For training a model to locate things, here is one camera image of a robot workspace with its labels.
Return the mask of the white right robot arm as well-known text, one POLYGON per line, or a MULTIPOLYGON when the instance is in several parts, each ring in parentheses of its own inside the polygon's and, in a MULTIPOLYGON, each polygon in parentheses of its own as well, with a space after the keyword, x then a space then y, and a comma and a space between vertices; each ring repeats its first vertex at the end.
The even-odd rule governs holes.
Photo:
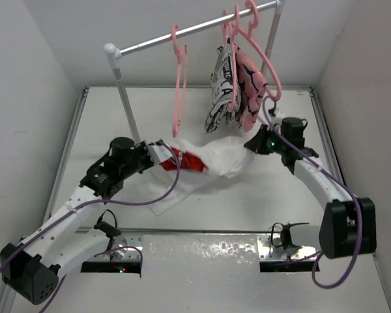
POLYGON ((258 155, 276 153, 282 164, 314 195, 324 209, 319 244, 330 258, 352 256, 360 241, 360 254, 372 254, 377 248, 375 204, 369 198, 353 201, 350 192, 333 180, 319 155, 305 146, 307 120, 285 117, 276 130, 262 125, 244 147, 258 155))

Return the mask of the white red print t-shirt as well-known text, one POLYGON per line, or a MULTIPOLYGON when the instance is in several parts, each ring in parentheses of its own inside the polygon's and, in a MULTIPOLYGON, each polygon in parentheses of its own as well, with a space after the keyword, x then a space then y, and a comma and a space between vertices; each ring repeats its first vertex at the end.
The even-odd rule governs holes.
POLYGON ((240 175, 255 157, 236 136, 225 136, 203 146, 178 140, 171 149, 173 153, 167 160, 151 168, 153 178, 146 191, 146 195, 157 198, 172 190, 164 199, 149 205, 157 216, 219 179, 240 175))

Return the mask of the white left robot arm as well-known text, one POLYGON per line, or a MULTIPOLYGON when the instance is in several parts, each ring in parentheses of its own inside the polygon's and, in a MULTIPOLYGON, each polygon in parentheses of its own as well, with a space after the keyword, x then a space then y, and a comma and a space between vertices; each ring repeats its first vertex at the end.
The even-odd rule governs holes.
POLYGON ((17 245, 8 243, 0 252, 2 281, 33 305, 40 305, 59 281, 85 260, 104 251, 119 231, 95 226, 84 239, 73 234, 91 216, 101 215, 104 206, 123 189, 124 181, 136 173, 173 157, 162 140, 135 143, 118 137, 108 151, 92 164, 69 199, 41 227, 17 245))

